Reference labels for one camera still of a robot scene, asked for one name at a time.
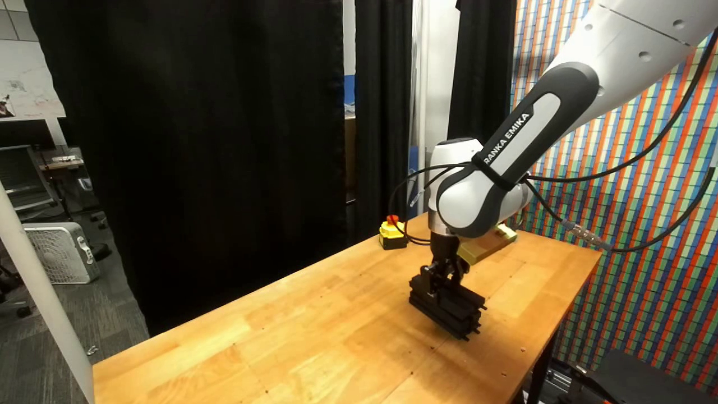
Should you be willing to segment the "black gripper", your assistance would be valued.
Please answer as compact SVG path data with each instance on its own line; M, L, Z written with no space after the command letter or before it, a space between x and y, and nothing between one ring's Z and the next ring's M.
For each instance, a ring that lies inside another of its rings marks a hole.
M460 240L456 235L431 235L431 271L447 283L460 283L469 265L459 256Z

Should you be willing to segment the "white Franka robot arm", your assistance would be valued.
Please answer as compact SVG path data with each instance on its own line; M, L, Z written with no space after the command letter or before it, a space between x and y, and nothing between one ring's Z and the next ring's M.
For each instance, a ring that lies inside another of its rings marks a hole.
M567 132L662 78L718 24L718 0L594 0L553 63L487 141L439 141L428 190L434 280L459 285L459 240L528 204L528 170Z

